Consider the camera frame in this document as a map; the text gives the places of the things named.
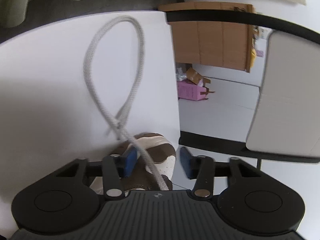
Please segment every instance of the cardboard box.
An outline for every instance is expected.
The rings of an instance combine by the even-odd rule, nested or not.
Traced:
[[[191,81],[178,81],[178,97],[193,101],[207,100],[207,95],[214,93],[206,87],[199,87]]]
[[[208,78],[204,78],[193,68],[189,68],[186,71],[187,79],[196,84],[197,86],[204,87],[205,84],[210,84],[211,81]]]

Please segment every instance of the yellow object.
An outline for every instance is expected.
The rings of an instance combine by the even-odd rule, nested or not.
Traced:
[[[254,48],[252,48],[252,50],[251,50],[250,68],[253,67],[253,64],[254,64],[254,61],[255,61],[256,57],[257,57],[257,52],[256,52],[256,50]]]

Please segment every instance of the white table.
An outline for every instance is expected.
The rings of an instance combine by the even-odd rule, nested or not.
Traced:
[[[163,12],[117,12],[49,24],[0,45],[0,234],[17,228],[13,197],[65,163],[100,160],[119,144],[97,110],[83,78],[94,34],[119,15],[135,17],[145,33],[143,80],[129,115],[132,134],[156,132],[177,149],[180,137],[172,37]],[[130,23],[100,41],[93,80],[116,114],[136,74],[137,37]]]

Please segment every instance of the logo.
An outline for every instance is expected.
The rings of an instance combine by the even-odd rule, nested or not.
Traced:
[[[154,194],[154,197],[156,197],[156,198],[161,198],[163,195],[161,194],[161,193],[156,193],[156,194]]]

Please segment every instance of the circular pad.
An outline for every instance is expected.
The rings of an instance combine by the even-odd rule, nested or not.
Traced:
[[[231,226],[258,236],[297,229],[305,211],[298,193],[278,181],[244,181],[225,189],[217,200],[222,217]]]
[[[11,211],[19,228],[40,234],[70,232],[87,224],[100,207],[97,194],[74,178],[44,178],[19,192]]]
[[[60,190],[49,190],[42,192],[35,199],[36,207],[45,212],[61,211],[67,208],[71,202],[71,195]]]
[[[244,200],[248,207],[258,212],[273,212],[282,205],[282,199],[277,194],[265,190],[251,192]]]

